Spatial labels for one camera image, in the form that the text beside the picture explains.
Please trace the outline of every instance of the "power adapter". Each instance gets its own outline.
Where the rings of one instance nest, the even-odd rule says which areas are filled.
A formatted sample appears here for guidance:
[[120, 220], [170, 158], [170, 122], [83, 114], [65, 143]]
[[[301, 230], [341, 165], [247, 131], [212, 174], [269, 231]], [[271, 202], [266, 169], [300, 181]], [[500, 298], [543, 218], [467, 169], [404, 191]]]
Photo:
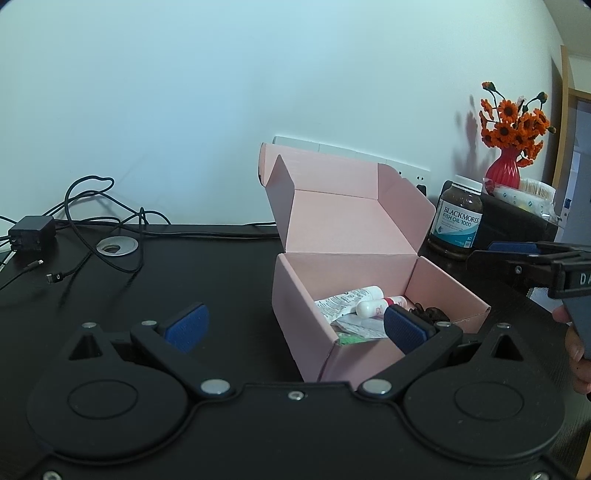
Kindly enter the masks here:
[[15, 252], [41, 251], [56, 236], [56, 221], [49, 215], [28, 215], [8, 231], [10, 248]]

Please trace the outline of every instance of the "white tube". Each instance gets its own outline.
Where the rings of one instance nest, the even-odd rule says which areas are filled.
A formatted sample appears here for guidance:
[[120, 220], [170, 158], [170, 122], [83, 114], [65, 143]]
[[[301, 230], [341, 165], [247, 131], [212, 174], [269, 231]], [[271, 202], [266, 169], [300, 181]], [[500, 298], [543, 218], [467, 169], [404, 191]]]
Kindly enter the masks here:
[[384, 312], [390, 305], [400, 305], [403, 309], [407, 307], [404, 297], [386, 297], [379, 300], [360, 301], [355, 307], [357, 315], [363, 319], [383, 317]]
[[324, 315], [327, 322], [332, 323], [337, 318], [354, 313], [355, 307], [360, 301], [381, 299], [384, 292], [381, 288], [374, 286], [357, 288], [356, 290], [346, 291], [340, 295], [329, 297], [324, 300], [316, 300], [314, 303]]

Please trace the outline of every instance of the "bottle cap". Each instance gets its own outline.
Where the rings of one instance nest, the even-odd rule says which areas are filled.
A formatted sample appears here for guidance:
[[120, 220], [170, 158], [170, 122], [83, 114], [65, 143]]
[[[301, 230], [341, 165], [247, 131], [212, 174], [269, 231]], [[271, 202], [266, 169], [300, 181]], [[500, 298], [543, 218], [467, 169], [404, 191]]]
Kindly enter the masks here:
[[462, 177], [461, 175], [456, 175], [453, 180], [453, 183], [457, 183], [458, 185], [462, 185], [471, 190], [476, 190], [477, 192], [482, 192], [482, 183], [476, 180], [467, 179], [466, 177]]

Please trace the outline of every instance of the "human hand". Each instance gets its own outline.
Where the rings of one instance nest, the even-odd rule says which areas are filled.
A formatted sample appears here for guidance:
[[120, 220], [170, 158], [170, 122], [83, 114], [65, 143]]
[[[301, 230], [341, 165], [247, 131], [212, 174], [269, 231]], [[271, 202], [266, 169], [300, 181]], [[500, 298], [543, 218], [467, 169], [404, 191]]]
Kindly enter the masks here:
[[[560, 323], [571, 321], [564, 305], [555, 309], [552, 312], [552, 317]], [[583, 395], [591, 393], [591, 361], [583, 358], [585, 353], [583, 342], [572, 325], [566, 332], [564, 347], [569, 354], [570, 369], [574, 373], [573, 386], [575, 392]]]

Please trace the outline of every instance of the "open box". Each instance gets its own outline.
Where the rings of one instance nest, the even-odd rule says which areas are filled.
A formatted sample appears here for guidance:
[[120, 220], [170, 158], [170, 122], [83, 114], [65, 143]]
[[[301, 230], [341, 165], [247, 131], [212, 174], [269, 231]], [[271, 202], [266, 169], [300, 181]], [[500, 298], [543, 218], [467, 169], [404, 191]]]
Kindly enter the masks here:
[[341, 345], [315, 300], [377, 285], [476, 333], [490, 307], [417, 251], [434, 206], [385, 164], [263, 144], [259, 178], [285, 254], [272, 304], [305, 381], [362, 381], [401, 359], [389, 340]]

